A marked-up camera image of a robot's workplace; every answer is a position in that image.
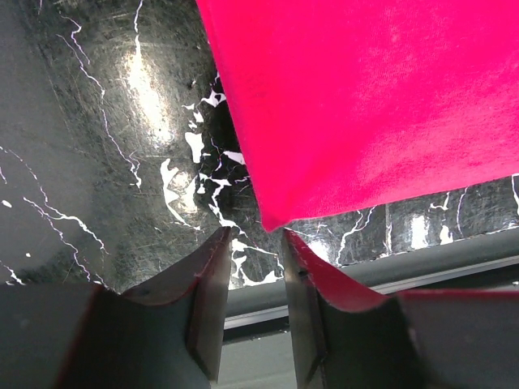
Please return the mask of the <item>pink t shirt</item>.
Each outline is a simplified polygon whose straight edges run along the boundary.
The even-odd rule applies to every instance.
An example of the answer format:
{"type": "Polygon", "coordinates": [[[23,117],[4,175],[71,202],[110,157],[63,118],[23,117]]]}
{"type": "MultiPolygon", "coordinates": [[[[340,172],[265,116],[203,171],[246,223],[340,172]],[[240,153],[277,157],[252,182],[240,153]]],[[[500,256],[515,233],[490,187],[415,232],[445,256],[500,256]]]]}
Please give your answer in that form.
{"type": "Polygon", "coordinates": [[[198,8],[266,230],[517,172],[517,2],[198,8]]]}

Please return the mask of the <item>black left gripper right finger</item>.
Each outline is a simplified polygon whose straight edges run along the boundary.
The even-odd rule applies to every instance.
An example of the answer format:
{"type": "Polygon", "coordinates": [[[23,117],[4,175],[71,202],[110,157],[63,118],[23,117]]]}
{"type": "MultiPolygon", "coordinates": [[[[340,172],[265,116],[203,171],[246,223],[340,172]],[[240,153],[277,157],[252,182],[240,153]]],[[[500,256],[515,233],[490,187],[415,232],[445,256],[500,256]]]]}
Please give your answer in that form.
{"type": "Polygon", "coordinates": [[[518,294],[383,295],[285,231],[285,287],[301,388],[515,388],[518,294]]]}

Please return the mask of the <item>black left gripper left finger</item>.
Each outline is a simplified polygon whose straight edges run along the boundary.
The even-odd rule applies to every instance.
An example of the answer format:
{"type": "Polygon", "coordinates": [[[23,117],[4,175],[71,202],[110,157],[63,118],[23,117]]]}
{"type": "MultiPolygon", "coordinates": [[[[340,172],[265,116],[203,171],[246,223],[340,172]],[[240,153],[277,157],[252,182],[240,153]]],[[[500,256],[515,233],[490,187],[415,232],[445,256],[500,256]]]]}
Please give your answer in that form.
{"type": "Polygon", "coordinates": [[[141,284],[1,289],[4,388],[208,388],[218,378],[229,228],[141,284]]]}

